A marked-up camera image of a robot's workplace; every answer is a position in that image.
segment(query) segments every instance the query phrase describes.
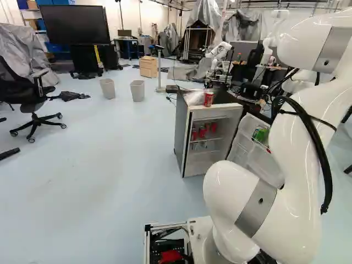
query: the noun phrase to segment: black cloth on floor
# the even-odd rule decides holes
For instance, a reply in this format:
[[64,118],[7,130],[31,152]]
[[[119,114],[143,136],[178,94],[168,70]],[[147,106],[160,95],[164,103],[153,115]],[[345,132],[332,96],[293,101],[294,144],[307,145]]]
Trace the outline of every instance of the black cloth on floor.
[[52,101],[54,99],[61,98],[63,101],[68,102],[68,101],[75,100],[75,99],[90,98],[90,96],[89,95],[85,95],[84,93],[62,91],[58,96],[51,96],[51,97],[48,97],[48,98],[50,98],[50,101]]

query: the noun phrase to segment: chair armrest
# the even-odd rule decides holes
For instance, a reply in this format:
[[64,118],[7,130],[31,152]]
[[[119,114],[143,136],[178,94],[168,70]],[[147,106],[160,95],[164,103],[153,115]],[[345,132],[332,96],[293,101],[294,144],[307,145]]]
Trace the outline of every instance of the chair armrest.
[[49,69],[48,69],[48,68],[42,69],[42,70],[40,70],[40,71],[37,71],[36,73],[32,73],[32,74],[31,74],[31,77],[33,77],[33,78],[38,78],[38,77],[41,77],[41,76],[47,74],[48,72],[49,72]]
[[47,74],[49,72],[49,69],[42,69],[40,71],[37,71],[36,73],[31,74],[31,77],[33,77],[34,83],[38,86],[38,95],[39,97],[43,97],[43,82],[42,82],[42,76]]

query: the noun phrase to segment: computer monitor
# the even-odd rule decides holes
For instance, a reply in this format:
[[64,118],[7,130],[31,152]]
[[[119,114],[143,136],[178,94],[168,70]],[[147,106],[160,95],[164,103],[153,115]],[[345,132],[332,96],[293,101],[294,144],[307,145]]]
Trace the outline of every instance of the computer monitor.
[[130,37],[130,36],[132,36],[132,30],[119,29],[119,30],[117,30],[117,35],[119,37]]
[[40,5],[39,8],[51,43],[110,43],[105,9],[101,5]]

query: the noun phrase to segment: silver band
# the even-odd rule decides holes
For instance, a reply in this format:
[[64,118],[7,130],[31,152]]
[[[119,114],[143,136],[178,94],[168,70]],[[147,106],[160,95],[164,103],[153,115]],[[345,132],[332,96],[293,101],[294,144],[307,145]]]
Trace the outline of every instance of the silver band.
[[350,27],[331,27],[312,70],[321,73],[332,73],[341,60],[351,37],[352,29]]
[[249,238],[253,237],[267,217],[276,197],[277,189],[259,180],[249,201],[235,225]]

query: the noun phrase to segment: chair base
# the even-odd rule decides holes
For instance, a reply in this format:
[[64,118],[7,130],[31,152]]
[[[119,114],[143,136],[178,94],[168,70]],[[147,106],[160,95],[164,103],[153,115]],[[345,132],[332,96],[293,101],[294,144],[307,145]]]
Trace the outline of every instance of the chair base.
[[65,129],[67,127],[63,123],[55,123],[55,122],[47,121],[48,119],[52,119],[55,117],[57,117],[58,119],[61,119],[62,114],[56,113],[56,114],[52,114],[52,115],[47,115],[45,117],[38,117],[35,113],[32,113],[32,121],[20,126],[19,128],[10,130],[10,134],[11,134],[11,136],[15,137],[18,135],[18,131],[26,129],[28,127],[32,127],[29,135],[26,138],[28,139],[29,143],[34,143],[35,138],[33,137],[33,134],[34,134],[35,130],[39,126],[41,126],[42,124],[44,124],[44,125],[59,125],[62,129]]

